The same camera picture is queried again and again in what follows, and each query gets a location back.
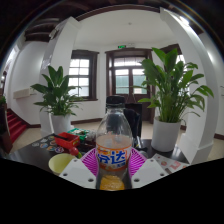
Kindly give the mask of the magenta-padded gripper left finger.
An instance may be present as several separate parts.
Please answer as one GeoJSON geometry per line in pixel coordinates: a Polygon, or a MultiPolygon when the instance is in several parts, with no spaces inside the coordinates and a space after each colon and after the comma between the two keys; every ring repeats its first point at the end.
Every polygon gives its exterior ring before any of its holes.
{"type": "Polygon", "coordinates": [[[98,159],[93,148],[80,159],[72,159],[60,177],[81,187],[95,189],[98,173],[98,159]]]}

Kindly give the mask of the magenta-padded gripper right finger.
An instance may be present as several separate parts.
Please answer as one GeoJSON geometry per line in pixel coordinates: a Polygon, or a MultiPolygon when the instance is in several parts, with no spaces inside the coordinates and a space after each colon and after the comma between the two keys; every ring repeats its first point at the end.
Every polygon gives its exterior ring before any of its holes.
{"type": "Polygon", "coordinates": [[[132,188],[143,187],[166,176],[155,159],[147,159],[136,149],[131,150],[128,174],[132,188]]]}

